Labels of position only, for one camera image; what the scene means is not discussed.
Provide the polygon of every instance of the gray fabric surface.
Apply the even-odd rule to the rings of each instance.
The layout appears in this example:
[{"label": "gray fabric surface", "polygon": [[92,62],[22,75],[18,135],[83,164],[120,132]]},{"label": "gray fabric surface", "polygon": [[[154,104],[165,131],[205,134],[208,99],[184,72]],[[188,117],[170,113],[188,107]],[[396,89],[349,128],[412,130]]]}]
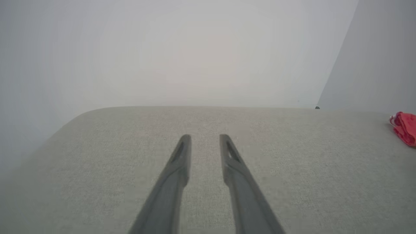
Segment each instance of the gray fabric surface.
[{"label": "gray fabric surface", "polygon": [[287,233],[416,232],[416,149],[370,112],[114,107],[66,124],[0,184],[0,233],[126,233],[183,134],[183,233],[233,233],[229,134]]}]

